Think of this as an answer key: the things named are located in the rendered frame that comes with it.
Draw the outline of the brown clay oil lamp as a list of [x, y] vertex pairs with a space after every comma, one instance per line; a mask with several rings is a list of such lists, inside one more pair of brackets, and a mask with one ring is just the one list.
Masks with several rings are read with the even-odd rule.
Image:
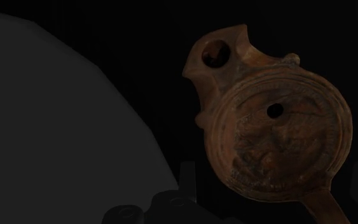
[[295, 53], [259, 51], [246, 25], [197, 40], [182, 74], [196, 88], [195, 121], [224, 185], [255, 201], [298, 201], [316, 224], [351, 224], [331, 194], [353, 136], [351, 110], [332, 83]]

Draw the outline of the large grey round object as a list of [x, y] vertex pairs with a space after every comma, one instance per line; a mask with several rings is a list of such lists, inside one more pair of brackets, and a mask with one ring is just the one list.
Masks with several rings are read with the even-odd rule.
[[177, 182], [104, 73], [40, 26], [0, 13], [0, 224], [101, 224]]

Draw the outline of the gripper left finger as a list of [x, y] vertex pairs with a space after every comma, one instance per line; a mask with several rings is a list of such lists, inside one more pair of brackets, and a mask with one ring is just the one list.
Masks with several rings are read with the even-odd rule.
[[180, 167], [179, 188], [157, 193], [147, 211], [121, 205], [108, 210], [101, 224], [224, 224], [221, 218], [196, 203], [194, 162]]

